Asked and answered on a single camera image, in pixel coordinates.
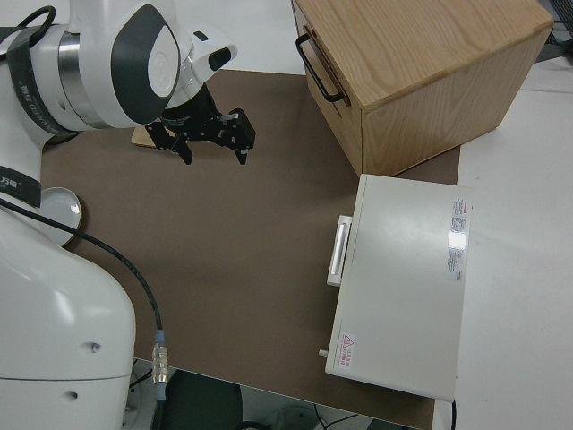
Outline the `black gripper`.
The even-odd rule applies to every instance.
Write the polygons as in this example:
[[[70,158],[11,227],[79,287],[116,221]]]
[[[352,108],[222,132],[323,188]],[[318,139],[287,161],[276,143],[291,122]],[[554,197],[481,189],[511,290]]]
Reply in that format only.
[[[156,149],[178,155],[185,165],[191,165],[193,157],[186,136],[192,141],[223,142],[239,164],[245,165],[255,144],[252,123],[241,108],[231,110],[223,122],[222,116],[209,89],[201,87],[184,104],[167,108],[161,115],[161,123],[148,124],[145,130]]]

